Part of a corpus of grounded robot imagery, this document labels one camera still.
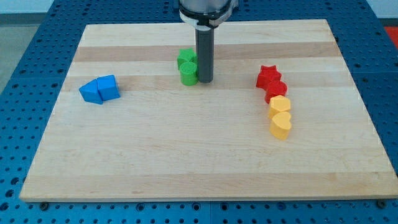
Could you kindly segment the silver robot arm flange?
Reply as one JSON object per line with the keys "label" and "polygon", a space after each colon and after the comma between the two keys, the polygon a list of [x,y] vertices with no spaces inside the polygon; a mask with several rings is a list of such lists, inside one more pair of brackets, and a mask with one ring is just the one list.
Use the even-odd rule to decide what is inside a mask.
{"label": "silver robot arm flange", "polygon": [[239,0],[179,0],[180,18],[196,30],[208,31],[227,21]]}

